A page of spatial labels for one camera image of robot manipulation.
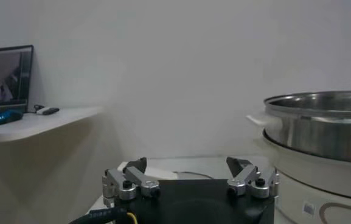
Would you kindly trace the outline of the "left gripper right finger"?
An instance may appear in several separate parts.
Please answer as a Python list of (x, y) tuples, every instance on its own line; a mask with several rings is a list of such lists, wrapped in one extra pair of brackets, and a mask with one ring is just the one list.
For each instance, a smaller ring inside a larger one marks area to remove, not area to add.
[(238, 198), (247, 192), (258, 199), (278, 197), (280, 181), (275, 168), (261, 171), (250, 161), (233, 157), (227, 157), (226, 164), (232, 174), (232, 178), (227, 180), (230, 197)]

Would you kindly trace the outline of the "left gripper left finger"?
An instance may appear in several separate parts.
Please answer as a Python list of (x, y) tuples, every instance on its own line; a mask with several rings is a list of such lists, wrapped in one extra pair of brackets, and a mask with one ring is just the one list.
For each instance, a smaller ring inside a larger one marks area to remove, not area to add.
[(127, 162), (120, 170), (106, 169), (102, 177), (103, 197), (131, 201), (137, 197), (137, 191), (143, 197), (159, 198), (161, 187), (159, 181), (145, 174), (147, 159), (140, 158)]

